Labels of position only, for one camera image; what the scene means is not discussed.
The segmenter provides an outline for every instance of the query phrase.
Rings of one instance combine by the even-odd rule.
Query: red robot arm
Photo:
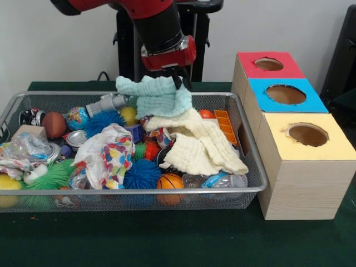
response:
[[[195,41],[184,36],[173,0],[51,0],[66,15],[78,15],[110,2],[121,4],[131,17],[144,46],[141,56],[149,71],[193,64]]]

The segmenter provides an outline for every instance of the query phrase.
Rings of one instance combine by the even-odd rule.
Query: light blue cloth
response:
[[[137,96],[137,116],[141,119],[154,115],[173,117],[192,108],[191,93],[182,83],[177,90],[172,77],[151,78],[145,76],[141,82],[128,78],[116,78],[117,91],[122,95]]]

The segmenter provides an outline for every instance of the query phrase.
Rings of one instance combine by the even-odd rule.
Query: round hole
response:
[[[297,142],[302,143],[305,146],[318,147],[322,146],[329,140],[327,132],[310,123],[298,123],[292,125],[288,130],[288,134]]]
[[[306,100],[305,93],[291,85],[273,85],[267,88],[266,93],[280,104],[295,105]]]
[[[280,71],[283,69],[283,64],[274,58],[263,57],[255,61],[257,68],[264,71]]]

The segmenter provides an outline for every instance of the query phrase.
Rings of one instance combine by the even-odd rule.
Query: wire mesh basket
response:
[[[18,130],[19,113],[33,107],[66,114],[108,92],[25,92],[13,96],[0,117],[0,142]],[[247,188],[165,190],[0,190],[0,212],[246,209],[268,180],[240,100],[232,93],[193,93],[197,110],[225,110],[234,133],[243,125],[250,145],[241,156],[249,168]],[[179,198],[167,205],[162,198]]]

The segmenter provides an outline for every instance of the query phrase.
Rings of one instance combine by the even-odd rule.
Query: orange spiky ball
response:
[[[145,153],[145,159],[153,161],[155,157],[158,155],[160,152],[160,147],[158,144],[154,141],[148,141],[146,142],[146,153]]]

